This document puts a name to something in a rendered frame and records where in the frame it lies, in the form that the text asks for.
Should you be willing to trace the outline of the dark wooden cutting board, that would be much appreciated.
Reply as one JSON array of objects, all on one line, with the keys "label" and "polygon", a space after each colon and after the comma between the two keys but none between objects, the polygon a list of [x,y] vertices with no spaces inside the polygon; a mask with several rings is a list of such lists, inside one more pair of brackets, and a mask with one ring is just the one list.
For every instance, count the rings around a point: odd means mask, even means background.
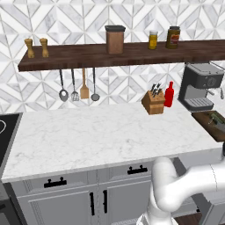
[{"label": "dark wooden cutting board", "polygon": [[225,118],[217,111],[193,112],[192,116],[216,142],[225,142],[225,133],[214,126],[214,121],[209,123],[211,113],[215,113],[220,119],[225,121]]}]

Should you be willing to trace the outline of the green cucumber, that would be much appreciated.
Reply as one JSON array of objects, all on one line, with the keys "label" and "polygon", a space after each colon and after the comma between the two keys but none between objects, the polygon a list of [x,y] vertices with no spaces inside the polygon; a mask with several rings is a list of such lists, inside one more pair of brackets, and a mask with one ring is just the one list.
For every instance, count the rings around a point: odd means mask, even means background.
[{"label": "green cucumber", "polygon": [[209,123],[214,121],[214,126],[225,133],[225,121],[220,119],[215,113],[210,114]]}]

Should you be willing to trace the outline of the hanging metal skimmer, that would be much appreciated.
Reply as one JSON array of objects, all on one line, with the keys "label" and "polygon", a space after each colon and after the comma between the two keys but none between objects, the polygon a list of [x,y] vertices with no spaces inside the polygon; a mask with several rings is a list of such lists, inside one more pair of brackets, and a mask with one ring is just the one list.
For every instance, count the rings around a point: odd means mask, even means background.
[{"label": "hanging metal skimmer", "polygon": [[[94,75],[95,74],[95,69],[92,69],[92,74]],[[91,95],[91,99],[93,101],[98,101],[100,99],[100,96],[96,93],[96,82],[95,82],[95,75],[93,76],[94,77],[94,82],[93,82],[93,94]]]}]

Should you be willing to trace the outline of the hanging wooden spatula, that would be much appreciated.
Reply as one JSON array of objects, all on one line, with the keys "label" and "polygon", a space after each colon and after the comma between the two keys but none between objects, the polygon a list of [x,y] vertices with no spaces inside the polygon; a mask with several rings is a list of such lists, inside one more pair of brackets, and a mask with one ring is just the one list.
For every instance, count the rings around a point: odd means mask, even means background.
[{"label": "hanging wooden spatula", "polygon": [[83,85],[80,89],[80,96],[81,96],[81,99],[87,99],[90,97],[89,88],[86,86],[86,83],[85,83],[85,69],[83,69]]}]

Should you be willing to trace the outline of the hanging metal slotted spatula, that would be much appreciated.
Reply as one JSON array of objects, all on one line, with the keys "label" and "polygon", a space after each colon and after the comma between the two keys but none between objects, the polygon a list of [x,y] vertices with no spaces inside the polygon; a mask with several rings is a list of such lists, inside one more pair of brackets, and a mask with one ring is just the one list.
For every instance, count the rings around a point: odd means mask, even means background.
[{"label": "hanging metal slotted spatula", "polygon": [[[74,70],[71,70],[71,77],[72,77],[72,84],[75,84],[75,76],[74,76]],[[73,91],[71,93],[71,99],[73,101],[78,101],[79,100],[79,94],[76,91],[76,88],[73,88]]]}]

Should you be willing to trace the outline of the wooden knife block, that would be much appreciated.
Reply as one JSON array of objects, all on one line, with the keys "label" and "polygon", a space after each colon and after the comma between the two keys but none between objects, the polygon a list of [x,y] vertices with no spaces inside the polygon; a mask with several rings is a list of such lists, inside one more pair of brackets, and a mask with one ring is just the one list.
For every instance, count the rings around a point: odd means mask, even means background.
[{"label": "wooden knife block", "polygon": [[142,105],[149,115],[163,113],[164,102],[165,97],[159,83],[154,83],[142,98]]}]

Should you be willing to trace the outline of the hanging metal ladle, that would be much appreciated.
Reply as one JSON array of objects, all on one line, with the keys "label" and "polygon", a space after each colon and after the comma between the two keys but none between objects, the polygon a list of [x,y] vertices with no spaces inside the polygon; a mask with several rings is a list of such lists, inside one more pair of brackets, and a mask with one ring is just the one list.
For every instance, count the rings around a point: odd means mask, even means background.
[{"label": "hanging metal ladle", "polygon": [[62,89],[59,92],[59,97],[60,97],[61,101],[66,102],[69,98],[69,94],[63,87],[63,78],[62,78],[62,71],[61,70],[60,70],[60,79],[61,79]]}]

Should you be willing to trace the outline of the red ketchup bottle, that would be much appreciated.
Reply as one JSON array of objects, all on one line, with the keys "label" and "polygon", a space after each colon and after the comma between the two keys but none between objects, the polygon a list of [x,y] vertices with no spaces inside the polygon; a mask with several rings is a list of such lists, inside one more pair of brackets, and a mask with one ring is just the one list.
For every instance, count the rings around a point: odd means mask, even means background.
[{"label": "red ketchup bottle", "polygon": [[171,107],[174,96],[173,82],[170,81],[169,87],[165,90],[164,94],[164,105],[167,107]]}]

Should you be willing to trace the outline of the grey drawer front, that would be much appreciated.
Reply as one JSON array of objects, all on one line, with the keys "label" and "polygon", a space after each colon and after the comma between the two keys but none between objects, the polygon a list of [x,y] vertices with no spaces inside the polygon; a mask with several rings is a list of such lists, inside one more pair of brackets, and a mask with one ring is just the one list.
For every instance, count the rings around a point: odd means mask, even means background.
[{"label": "grey drawer front", "polygon": [[151,175],[152,166],[153,161],[110,167],[105,170],[105,181],[147,177]]},{"label": "grey drawer front", "polygon": [[25,196],[35,192],[44,192],[56,188],[68,186],[80,186],[88,184],[88,173],[86,171],[56,175],[44,178],[33,178],[13,182],[11,185],[17,196]]}]

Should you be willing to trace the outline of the brown canister with black lid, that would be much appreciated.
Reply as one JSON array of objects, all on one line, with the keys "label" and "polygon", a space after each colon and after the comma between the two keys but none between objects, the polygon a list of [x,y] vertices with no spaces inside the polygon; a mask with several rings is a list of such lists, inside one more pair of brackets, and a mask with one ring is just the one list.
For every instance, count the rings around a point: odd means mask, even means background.
[{"label": "brown canister with black lid", "polygon": [[124,32],[126,27],[123,25],[106,25],[106,51],[108,54],[122,54],[124,44]]}]

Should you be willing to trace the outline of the yellow spice jar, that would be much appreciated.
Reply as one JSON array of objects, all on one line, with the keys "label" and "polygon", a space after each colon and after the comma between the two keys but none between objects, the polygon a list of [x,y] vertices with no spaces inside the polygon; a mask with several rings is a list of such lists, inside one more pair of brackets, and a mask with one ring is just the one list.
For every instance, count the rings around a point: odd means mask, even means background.
[{"label": "yellow spice jar", "polygon": [[149,49],[156,49],[157,31],[149,32]]}]

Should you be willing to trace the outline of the grey cupboard door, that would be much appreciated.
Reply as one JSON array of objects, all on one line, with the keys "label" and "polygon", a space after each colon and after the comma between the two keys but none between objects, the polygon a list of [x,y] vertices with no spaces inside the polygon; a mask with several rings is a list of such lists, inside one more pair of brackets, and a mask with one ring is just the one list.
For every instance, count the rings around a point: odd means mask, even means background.
[{"label": "grey cupboard door", "polygon": [[[90,192],[94,194],[94,216]],[[18,203],[28,225],[98,225],[96,185],[18,197]]]},{"label": "grey cupboard door", "polygon": [[[146,211],[151,177],[113,181],[98,186],[99,224],[135,225]],[[107,214],[104,213],[104,194],[107,190]]]}]

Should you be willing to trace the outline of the grey espresso machine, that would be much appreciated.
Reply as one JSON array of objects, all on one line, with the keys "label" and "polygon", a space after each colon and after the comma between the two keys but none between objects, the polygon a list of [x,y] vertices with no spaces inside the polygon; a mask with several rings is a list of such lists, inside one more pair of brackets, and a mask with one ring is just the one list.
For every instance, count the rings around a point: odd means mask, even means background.
[{"label": "grey espresso machine", "polygon": [[209,89],[221,86],[224,69],[210,62],[187,63],[178,94],[178,101],[190,112],[212,110],[214,103],[207,98]]}]

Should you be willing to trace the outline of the wooden pepper shaker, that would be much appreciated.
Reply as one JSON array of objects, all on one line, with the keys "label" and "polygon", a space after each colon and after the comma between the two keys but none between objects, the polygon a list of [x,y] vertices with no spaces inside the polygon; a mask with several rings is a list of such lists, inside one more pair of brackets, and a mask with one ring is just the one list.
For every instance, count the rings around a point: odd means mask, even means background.
[{"label": "wooden pepper shaker", "polygon": [[40,44],[42,45],[42,56],[49,57],[49,52],[47,50],[47,39],[41,38]]}]

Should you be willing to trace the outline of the dark jar with red label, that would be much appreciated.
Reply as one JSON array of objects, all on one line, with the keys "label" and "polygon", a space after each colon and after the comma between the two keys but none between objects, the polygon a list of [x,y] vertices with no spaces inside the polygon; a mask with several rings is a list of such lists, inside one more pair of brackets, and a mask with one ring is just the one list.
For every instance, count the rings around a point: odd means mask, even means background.
[{"label": "dark jar with red label", "polygon": [[180,27],[179,26],[171,26],[167,33],[166,47],[168,49],[176,49],[178,47],[180,35]]}]

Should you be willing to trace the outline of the wooden salt shaker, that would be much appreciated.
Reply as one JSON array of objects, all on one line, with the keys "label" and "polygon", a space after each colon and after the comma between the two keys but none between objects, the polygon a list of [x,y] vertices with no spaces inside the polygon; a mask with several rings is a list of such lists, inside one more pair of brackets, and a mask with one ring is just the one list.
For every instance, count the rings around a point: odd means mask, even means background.
[{"label": "wooden salt shaker", "polygon": [[32,39],[25,39],[25,44],[27,46],[28,57],[33,58],[34,57],[33,40]]}]

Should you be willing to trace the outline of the black hob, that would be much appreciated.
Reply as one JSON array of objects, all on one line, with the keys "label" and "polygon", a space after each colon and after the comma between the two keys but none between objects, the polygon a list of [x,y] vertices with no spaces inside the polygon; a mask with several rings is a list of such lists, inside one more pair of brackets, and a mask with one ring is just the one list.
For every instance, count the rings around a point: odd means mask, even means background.
[{"label": "black hob", "polygon": [[22,113],[0,114],[0,177],[4,170],[7,152],[13,143]]}]

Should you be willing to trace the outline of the dark wooden wall shelf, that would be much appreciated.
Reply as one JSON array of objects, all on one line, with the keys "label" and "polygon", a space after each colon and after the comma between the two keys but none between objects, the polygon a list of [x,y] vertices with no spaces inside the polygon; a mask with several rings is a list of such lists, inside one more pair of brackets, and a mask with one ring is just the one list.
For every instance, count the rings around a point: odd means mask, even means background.
[{"label": "dark wooden wall shelf", "polygon": [[147,42],[130,42],[124,44],[122,54],[108,54],[106,44],[48,46],[47,50],[49,57],[44,58],[42,47],[34,47],[34,57],[25,54],[18,64],[18,71],[225,60],[225,40],[180,41],[177,49],[167,49],[161,41],[155,50],[148,49]]}]

